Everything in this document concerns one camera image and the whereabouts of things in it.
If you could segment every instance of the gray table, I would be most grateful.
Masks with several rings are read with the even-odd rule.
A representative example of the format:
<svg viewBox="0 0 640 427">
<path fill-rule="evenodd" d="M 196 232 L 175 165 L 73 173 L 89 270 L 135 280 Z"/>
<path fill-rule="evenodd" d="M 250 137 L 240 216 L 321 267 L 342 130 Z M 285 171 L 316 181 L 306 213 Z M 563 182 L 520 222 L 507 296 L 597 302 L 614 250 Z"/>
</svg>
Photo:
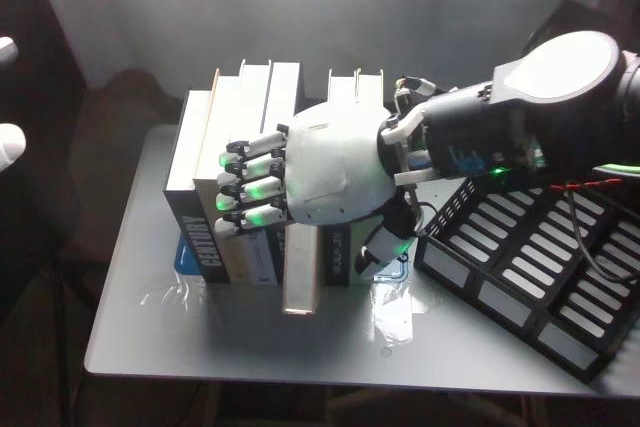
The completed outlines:
<svg viewBox="0 0 640 427">
<path fill-rule="evenodd" d="M 318 313 L 306 317 L 282 314 L 277 288 L 176 275 L 180 232 L 162 194 L 175 132 L 159 126 L 147 136 L 86 353 L 89 372 L 593 392 L 416 272 L 399 286 L 325 288 Z M 430 183 L 420 196 L 439 207 L 457 185 Z M 634 345 L 598 390 L 640 395 Z"/>
</svg>

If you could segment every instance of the black crate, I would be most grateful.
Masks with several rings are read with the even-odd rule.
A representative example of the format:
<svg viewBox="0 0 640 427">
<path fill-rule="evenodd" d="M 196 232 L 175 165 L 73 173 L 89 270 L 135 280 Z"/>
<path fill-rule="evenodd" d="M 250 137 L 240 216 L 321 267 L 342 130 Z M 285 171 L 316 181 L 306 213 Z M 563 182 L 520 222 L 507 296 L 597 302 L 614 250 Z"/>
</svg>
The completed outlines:
<svg viewBox="0 0 640 427">
<path fill-rule="evenodd" d="M 575 193 L 583 241 L 614 275 L 640 270 L 640 222 L 611 199 Z M 638 317 L 638 282 L 588 267 L 559 192 L 484 195 L 465 181 L 427 226 L 415 266 L 583 381 Z"/>
</svg>

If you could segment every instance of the robotic hand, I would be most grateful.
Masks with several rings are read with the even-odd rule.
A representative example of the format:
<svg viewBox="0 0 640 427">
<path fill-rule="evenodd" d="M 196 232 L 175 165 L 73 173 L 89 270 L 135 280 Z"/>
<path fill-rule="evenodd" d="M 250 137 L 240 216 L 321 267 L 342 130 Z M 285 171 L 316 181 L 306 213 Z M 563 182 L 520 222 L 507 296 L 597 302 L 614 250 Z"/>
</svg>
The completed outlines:
<svg viewBox="0 0 640 427">
<path fill-rule="evenodd" d="M 312 107 L 276 133 L 227 146 L 216 233 L 381 214 L 356 260 L 359 274 L 375 275 L 422 233 L 419 182 L 473 176 L 485 190 L 517 190 L 639 152 L 639 67 L 608 35 L 582 31 L 464 89 L 402 78 L 393 115 L 356 101 Z M 414 106 L 412 92 L 429 98 Z"/>
<path fill-rule="evenodd" d="M 18 48 L 9 37 L 0 37 L 0 70 L 18 56 Z M 17 125 L 0 124 L 0 172 L 24 153 L 26 139 Z"/>
</svg>

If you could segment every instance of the row of books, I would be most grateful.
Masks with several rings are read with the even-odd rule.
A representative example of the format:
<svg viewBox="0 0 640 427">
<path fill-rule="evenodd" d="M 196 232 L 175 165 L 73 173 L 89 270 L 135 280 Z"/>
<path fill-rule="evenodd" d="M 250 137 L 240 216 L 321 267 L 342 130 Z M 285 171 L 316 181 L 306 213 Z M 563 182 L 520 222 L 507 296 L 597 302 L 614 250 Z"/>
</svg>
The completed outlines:
<svg viewBox="0 0 640 427">
<path fill-rule="evenodd" d="M 360 99 L 383 102 L 382 71 L 346 77 L 329 72 L 329 100 Z M 214 235 L 220 192 L 216 179 L 224 172 L 219 155 L 228 143 L 273 132 L 307 105 L 299 63 L 243 62 L 238 75 L 216 71 L 211 91 L 190 90 L 174 145 L 164 188 L 165 197 L 180 225 L 200 272 L 207 282 L 276 286 L 283 283 L 286 231 L 265 231 L 220 238 Z M 318 231 L 325 285 L 363 282 L 353 269 L 365 237 L 380 219 Z"/>
</svg>

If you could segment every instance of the table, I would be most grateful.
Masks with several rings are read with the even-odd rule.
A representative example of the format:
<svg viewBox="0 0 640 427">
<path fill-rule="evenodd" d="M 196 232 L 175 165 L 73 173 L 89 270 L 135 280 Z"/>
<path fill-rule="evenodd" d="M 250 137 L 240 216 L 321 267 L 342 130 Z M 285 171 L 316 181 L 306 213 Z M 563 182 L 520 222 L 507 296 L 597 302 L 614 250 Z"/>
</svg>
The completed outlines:
<svg viewBox="0 0 640 427">
<path fill-rule="evenodd" d="M 635 347 L 586 386 L 415 271 L 401 285 L 325 288 L 313 316 L 282 314 L 278 288 L 178 276 L 180 232 L 162 193 L 175 134 L 176 126 L 158 126 L 147 135 L 85 357 L 89 372 L 640 395 Z M 419 196 L 440 207 L 458 185 L 432 182 Z"/>
</svg>

